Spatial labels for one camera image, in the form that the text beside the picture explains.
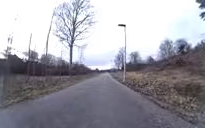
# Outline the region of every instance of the tree trunk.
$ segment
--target tree trunk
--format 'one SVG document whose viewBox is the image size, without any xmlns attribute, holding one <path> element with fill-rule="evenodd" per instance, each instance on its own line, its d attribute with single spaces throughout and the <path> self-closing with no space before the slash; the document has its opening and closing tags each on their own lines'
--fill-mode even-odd
<svg viewBox="0 0 205 128">
<path fill-rule="evenodd" d="M 71 75 L 71 69 L 72 69 L 72 55 L 73 55 L 73 46 L 70 46 L 69 49 L 69 75 Z"/>
</svg>

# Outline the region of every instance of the paved path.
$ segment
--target paved path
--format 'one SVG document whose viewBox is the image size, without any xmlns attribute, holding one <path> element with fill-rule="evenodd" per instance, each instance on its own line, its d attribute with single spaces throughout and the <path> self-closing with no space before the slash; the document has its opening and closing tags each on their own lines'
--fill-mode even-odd
<svg viewBox="0 0 205 128">
<path fill-rule="evenodd" d="M 0 110 L 0 128 L 193 128 L 109 74 Z"/>
</svg>

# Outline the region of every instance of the dry grass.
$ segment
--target dry grass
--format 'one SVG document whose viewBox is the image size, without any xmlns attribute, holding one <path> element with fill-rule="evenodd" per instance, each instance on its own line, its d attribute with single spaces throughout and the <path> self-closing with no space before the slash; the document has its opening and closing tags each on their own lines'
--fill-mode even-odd
<svg viewBox="0 0 205 128">
<path fill-rule="evenodd" d="M 197 124 L 205 104 L 205 78 L 183 70 L 128 72 L 126 83 L 142 94 L 171 105 L 184 119 Z"/>
<path fill-rule="evenodd" d="M 10 76 L 5 88 L 4 106 L 9 106 L 18 102 L 35 99 L 43 95 L 47 95 L 87 78 L 93 77 L 95 74 L 79 75 L 79 76 L 49 76 L 49 77 L 30 77 L 15 75 Z"/>
</svg>

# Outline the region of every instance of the bare tree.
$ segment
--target bare tree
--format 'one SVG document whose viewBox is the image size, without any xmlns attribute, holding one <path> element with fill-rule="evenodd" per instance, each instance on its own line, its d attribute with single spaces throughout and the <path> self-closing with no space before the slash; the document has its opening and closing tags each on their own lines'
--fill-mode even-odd
<svg viewBox="0 0 205 128">
<path fill-rule="evenodd" d="M 190 51 L 191 44 L 189 44 L 185 39 L 178 39 L 175 42 L 175 49 L 177 54 L 184 54 Z"/>
<path fill-rule="evenodd" d="M 152 56 L 149 56 L 146 61 L 148 64 L 152 64 L 155 62 L 155 59 Z"/>
<path fill-rule="evenodd" d="M 43 54 L 40 58 L 40 61 L 42 64 L 45 64 L 45 65 L 56 65 L 56 57 L 54 55 L 51 55 L 51 54 Z"/>
<path fill-rule="evenodd" d="M 118 69 L 122 69 L 124 66 L 124 48 L 120 48 L 118 54 L 114 58 L 114 64 Z"/>
<path fill-rule="evenodd" d="M 166 59 L 175 55 L 174 44 L 172 40 L 166 39 L 160 44 L 159 56 L 161 59 Z"/>
<path fill-rule="evenodd" d="M 73 63 L 73 47 L 77 41 L 86 38 L 89 29 L 95 24 L 92 8 L 90 0 L 70 0 L 55 9 L 55 33 L 69 47 L 70 67 Z"/>
<path fill-rule="evenodd" d="M 142 61 L 139 52 L 137 51 L 130 53 L 129 57 L 131 64 L 138 64 L 140 61 Z"/>
</svg>

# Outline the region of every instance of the lamp post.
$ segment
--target lamp post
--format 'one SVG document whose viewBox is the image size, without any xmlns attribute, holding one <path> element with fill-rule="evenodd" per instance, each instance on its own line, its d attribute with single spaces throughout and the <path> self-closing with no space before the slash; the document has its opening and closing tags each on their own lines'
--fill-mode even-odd
<svg viewBox="0 0 205 128">
<path fill-rule="evenodd" d="M 119 27 L 124 27 L 125 31 L 125 55 L 124 55 L 124 73 L 123 73 L 123 82 L 125 82 L 126 78 L 126 25 L 125 24 L 118 24 Z"/>
</svg>

